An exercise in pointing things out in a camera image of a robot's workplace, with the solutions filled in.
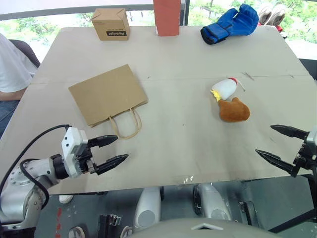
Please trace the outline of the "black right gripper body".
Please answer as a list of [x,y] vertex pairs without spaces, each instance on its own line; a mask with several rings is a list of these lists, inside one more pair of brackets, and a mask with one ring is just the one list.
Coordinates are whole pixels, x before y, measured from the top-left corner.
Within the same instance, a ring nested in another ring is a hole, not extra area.
[[317,152],[308,142],[303,142],[298,151],[293,164],[296,168],[303,168],[305,170],[313,170],[317,168]]

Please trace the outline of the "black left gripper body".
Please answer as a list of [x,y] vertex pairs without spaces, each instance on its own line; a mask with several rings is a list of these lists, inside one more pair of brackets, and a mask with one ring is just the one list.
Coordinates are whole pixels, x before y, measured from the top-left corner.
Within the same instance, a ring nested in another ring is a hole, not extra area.
[[88,145],[82,145],[78,147],[75,152],[75,159],[82,174],[93,174],[96,172],[96,164],[93,160],[93,155]]

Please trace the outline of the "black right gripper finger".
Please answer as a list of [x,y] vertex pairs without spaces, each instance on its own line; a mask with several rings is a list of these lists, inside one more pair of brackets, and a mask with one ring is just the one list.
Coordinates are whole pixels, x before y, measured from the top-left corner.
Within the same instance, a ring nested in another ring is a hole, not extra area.
[[286,126],[286,125],[279,125],[279,124],[274,124],[270,126],[273,130],[276,130],[277,132],[286,135],[288,137],[296,137],[301,140],[305,140],[305,138],[308,136],[309,132],[303,131],[298,128],[294,128],[291,126]]
[[296,177],[297,174],[298,174],[298,171],[299,171],[299,168],[298,166],[294,166],[288,162],[285,162],[283,160],[281,160],[280,157],[272,154],[272,153],[269,153],[269,152],[266,152],[266,151],[263,151],[263,150],[259,150],[259,149],[255,149],[255,151],[263,158],[265,159],[267,162],[269,162],[270,164],[276,166],[277,168],[279,169],[282,169],[284,171],[286,171],[290,176],[292,177]]

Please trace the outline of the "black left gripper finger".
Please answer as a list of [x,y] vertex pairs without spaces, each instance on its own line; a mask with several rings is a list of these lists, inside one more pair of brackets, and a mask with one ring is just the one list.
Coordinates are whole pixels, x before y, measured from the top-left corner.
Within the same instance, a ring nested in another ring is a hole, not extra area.
[[128,158],[129,154],[118,155],[106,160],[105,163],[96,166],[95,173],[101,175],[117,167]]
[[107,145],[113,143],[117,139],[118,139],[118,136],[116,136],[116,135],[99,136],[99,137],[95,137],[95,138],[89,139],[87,146],[89,148],[92,148],[92,147],[95,147],[95,146],[104,147],[104,146],[107,146]]

